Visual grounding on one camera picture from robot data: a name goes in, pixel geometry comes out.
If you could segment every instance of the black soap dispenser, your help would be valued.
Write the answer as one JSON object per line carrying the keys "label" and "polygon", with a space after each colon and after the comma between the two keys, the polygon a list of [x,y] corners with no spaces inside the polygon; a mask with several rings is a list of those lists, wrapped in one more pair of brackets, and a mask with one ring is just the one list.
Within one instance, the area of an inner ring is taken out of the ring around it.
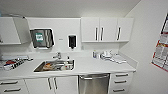
{"label": "black soap dispenser", "polygon": [[74,47],[76,47],[76,36],[70,35],[68,37],[69,37],[69,47],[71,47],[71,49],[74,49]]}

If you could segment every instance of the sink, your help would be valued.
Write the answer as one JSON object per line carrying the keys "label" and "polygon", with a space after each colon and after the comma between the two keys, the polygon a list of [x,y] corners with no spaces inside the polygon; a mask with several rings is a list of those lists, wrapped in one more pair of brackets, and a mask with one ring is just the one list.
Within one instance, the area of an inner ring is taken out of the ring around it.
{"label": "sink", "polygon": [[55,60],[42,62],[34,72],[73,70],[74,60]]}

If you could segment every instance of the countertop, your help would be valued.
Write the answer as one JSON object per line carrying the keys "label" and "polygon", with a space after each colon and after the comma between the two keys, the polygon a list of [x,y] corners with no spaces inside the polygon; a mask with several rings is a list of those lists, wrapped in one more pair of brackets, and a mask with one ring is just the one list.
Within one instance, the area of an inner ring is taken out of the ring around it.
{"label": "countertop", "polygon": [[92,57],[75,57],[73,58],[73,60],[75,60],[73,70],[33,72],[43,61],[52,60],[56,59],[34,59],[33,61],[26,61],[13,70],[0,71],[0,80],[131,72],[136,70],[128,63],[118,64]]}

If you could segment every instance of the dishwasher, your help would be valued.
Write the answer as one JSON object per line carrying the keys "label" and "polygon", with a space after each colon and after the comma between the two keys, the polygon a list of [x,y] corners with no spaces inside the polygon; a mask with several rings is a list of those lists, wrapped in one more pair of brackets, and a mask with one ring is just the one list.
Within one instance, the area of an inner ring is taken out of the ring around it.
{"label": "dishwasher", "polygon": [[108,94],[110,74],[79,75],[79,94]]}

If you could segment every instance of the white wall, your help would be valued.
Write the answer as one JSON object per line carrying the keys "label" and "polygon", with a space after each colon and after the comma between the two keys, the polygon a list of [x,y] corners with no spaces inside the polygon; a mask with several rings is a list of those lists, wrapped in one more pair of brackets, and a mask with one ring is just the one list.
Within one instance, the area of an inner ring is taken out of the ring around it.
{"label": "white wall", "polygon": [[133,32],[119,51],[139,62],[129,94],[168,94],[168,72],[150,63],[167,10],[168,0],[141,0],[127,15],[135,18]]}
{"label": "white wall", "polygon": [[[27,18],[30,29],[52,29],[55,45],[47,50],[34,49],[32,43],[0,46],[3,55],[81,52],[93,50],[111,50],[118,52],[119,43],[81,43],[80,18]],[[72,51],[68,47],[68,35],[77,36],[77,47]]]}

